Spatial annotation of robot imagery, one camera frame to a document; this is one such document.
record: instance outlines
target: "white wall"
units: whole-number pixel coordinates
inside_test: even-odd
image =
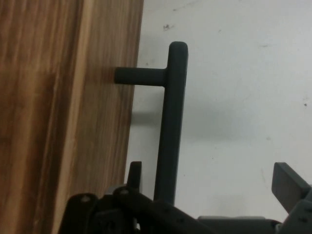
[[[138,67],[164,68],[175,40],[189,46],[176,206],[282,221],[274,162],[312,183],[312,1],[145,0]],[[127,166],[143,161],[149,197],[163,92],[135,89]]]

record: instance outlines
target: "black plastic part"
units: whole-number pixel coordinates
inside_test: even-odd
[[[275,234],[280,222],[264,218],[204,218],[199,221],[218,234]]]
[[[174,204],[176,194],[187,61],[187,45],[173,42],[166,69],[117,68],[115,71],[115,83],[165,87],[154,200],[170,204]]]
[[[289,213],[278,234],[312,234],[312,202],[299,201]]]
[[[311,186],[285,162],[274,164],[272,192],[289,213],[309,193]]]
[[[97,202],[98,198],[93,194],[72,196],[67,202],[58,234],[87,234]]]
[[[121,207],[127,209],[138,220],[157,227],[157,233],[216,234],[174,206],[160,200],[151,201],[132,188],[118,188],[113,196]]]
[[[128,173],[127,187],[140,190],[142,162],[131,162]]]

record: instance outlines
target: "screw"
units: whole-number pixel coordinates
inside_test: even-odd
[[[121,195],[127,195],[127,194],[129,194],[129,191],[126,190],[126,189],[123,189],[123,190],[120,191],[120,194]]]
[[[83,196],[82,198],[81,198],[81,202],[88,202],[88,201],[90,201],[91,199],[90,199],[90,197],[88,197],[87,195],[85,195],[85,196]]]

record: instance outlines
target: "wooden board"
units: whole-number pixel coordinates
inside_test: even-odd
[[[57,233],[124,178],[142,0],[0,0],[0,232]]]

